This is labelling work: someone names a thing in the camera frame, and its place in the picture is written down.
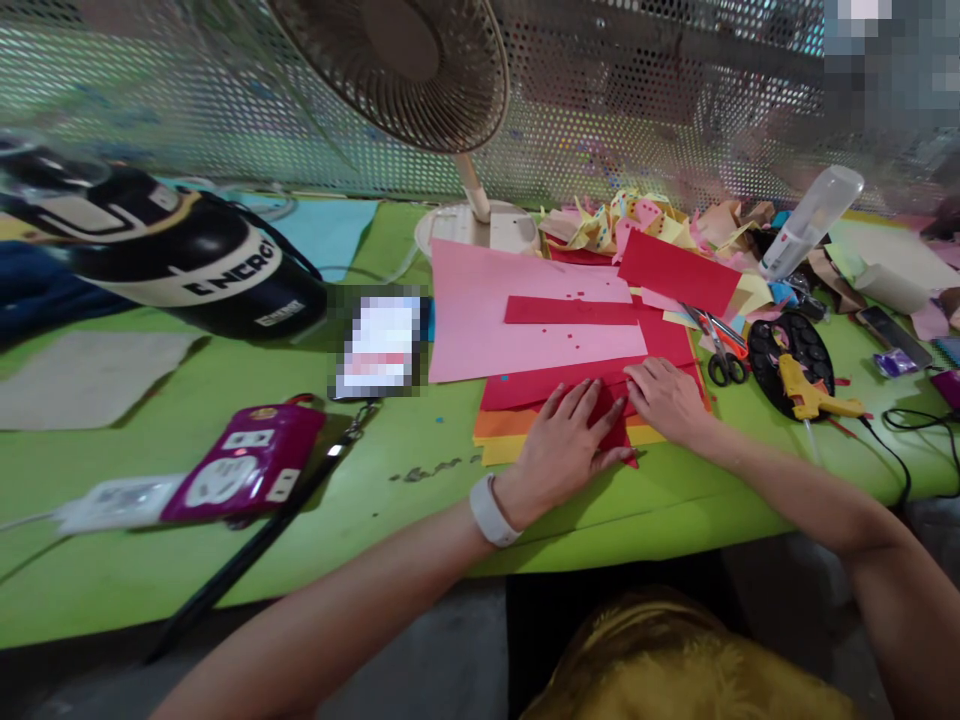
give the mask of green tabletop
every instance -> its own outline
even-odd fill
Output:
[[[425,210],[383,204],[363,240],[355,267],[388,273],[409,250]],[[405,277],[428,285],[420,257]],[[351,275],[348,282],[369,282]],[[26,342],[0,359],[3,376],[71,330],[174,332],[188,329],[158,310],[142,308],[75,323]],[[923,376],[882,381],[870,355],[877,348],[845,317],[821,324],[838,376],[877,414],[895,404],[942,413],[941,398]],[[127,418],[94,431],[0,433],[0,522],[52,509],[98,482],[190,470],[231,415],[301,392],[325,394],[330,367],[323,333],[301,345],[257,346],[212,338],[191,354]],[[396,398],[367,428],[308,509],[227,595],[224,605],[284,595],[356,556],[398,528],[467,495],[486,472],[472,430],[483,383],[423,387]],[[753,382],[713,389],[717,414],[760,442],[806,454],[801,425],[782,417]],[[356,406],[328,404],[331,428]],[[814,430],[828,469],[892,503],[901,471],[855,421],[860,435]],[[907,462],[914,498],[953,492],[956,471],[942,429],[894,435],[875,428]],[[332,441],[333,430],[325,433]],[[662,559],[783,532],[789,526],[739,480],[667,444],[647,446],[640,469],[600,478],[567,506],[545,517],[514,547],[478,574],[573,570]],[[222,524],[137,532],[104,532],[58,540],[53,523],[0,535],[0,647],[110,630],[173,613],[259,523],[242,531]]]

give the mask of scissors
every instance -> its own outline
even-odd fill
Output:
[[[743,357],[747,356],[747,344],[726,323],[710,313],[698,310],[695,307],[680,303],[690,318],[697,323],[703,332],[713,341],[714,354],[707,363],[707,375],[717,387],[726,387],[731,383],[743,385],[747,381],[747,367],[743,364]],[[724,342],[732,352],[724,347]]]

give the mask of black water bottle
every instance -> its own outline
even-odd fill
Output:
[[[0,131],[0,205],[76,275],[203,330],[269,340],[319,322],[320,274],[269,224],[30,131]]]

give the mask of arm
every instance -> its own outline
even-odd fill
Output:
[[[693,379],[665,360],[627,373],[647,422],[840,557],[898,717],[960,717],[960,593],[910,531],[859,488],[708,415]]]
[[[507,521],[519,531],[624,459],[595,456],[622,409],[587,426],[599,384],[544,405],[515,465],[494,482]],[[469,503],[401,530],[335,572],[284,598],[227,638],[152,716],[282,718],[312,716],[367,660],[495,548]]]

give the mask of fan base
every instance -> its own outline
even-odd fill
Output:
[[[490,201],[489,225],[477,222],[466,201],[441,205],[417,223],[414,237],[428,258],[432,238],[525,255],[536,255],[540,249],[540,235],[530,214],[502,200]]]

